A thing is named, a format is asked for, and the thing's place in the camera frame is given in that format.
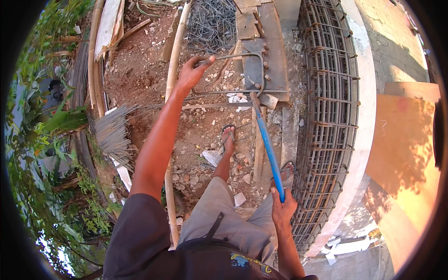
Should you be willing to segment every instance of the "steel bar bundle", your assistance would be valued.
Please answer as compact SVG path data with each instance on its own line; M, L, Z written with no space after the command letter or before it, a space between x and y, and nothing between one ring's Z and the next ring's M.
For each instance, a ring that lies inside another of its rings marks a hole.
M136 105L130 108L126 105L120 106L95 122L96 141L101 151L131 172L134 171L131 164L134 149L131 140L126 137L126 116L136 108Z
M307 132L293 186L292 232L300 255L310 249L343 190L358 121L358 69L346 14L336 0L302 0Z
M194 0L188 19L188 47L216 53L236 43L235 4L232 0Z

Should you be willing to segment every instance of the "dark t-shirt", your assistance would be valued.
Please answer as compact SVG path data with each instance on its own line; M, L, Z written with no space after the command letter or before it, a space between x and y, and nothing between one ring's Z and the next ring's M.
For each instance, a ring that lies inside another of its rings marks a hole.
M103 278L285 279L275 269L231 248L201 246L168 251L170 245L161 204L147 194L131 195L113 230Z

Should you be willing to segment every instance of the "blue pipe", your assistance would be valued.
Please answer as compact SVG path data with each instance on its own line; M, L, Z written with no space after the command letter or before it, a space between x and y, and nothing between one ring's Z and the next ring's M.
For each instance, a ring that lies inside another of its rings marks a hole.
M263 138L264 147L266 148L267 157L269 158L269 163L271 164L272 174L274 175L274 181L276 183L276 188L280 194L280 201L284 202L284 189L283 183L280 175L280 168L277 162L277 157L274 152L274 146L271 141L271 136L267 131L266 122L261 118L261 112L257 106L254 106L255 113L257 115L258 128L261 132L261 137Z

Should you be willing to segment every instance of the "rebar cage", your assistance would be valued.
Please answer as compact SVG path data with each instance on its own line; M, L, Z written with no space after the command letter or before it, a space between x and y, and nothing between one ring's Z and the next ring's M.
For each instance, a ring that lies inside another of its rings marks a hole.
M337 0L302 0L308 113L299 178L292 189L297 251L304 255L328 221L348 174L358 121L352 31Z

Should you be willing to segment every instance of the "bamboo pole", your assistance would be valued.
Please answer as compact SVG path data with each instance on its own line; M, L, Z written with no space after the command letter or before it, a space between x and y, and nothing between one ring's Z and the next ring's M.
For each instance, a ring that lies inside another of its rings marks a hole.
M174 44L171 52L171 58L169 61L168 68L168 78L167 78L167 89L165 93L165 103L171 95L171 90L176 83L177 68L179 67L179 55L181 51L182 41L184 38L185 27L187 24L188 15L190 13L190 8L193 0L184 5L182 10L181 19L179 22L179 27L177 28L176 37L174 38ZM177 242L179 241L179 233L177 230L176 223L176 209L174 203L174 190L172 186L172 161L168 162L167 170L165 172L165 195L167 199L168 208L168 218L171 227L171 236L174 248L177 247Z
M97 61L94 62L94 79L95 79L95 96L96 96L96 107L98 107L99 117L104 116L104 102L103 102L103 91L101 90L101 80L99 78L99 63Z
M96 43L96 35L98 33L99 20L101 19L101 13L103 12L104 0L96 0L95 9L92 13L92 21L90 26L90 38L89 38L89 57L87 61L87 74L89 80L89 94L90 94L90 103L92 105L92 109L96 104L96 96L95 96L95 43Z

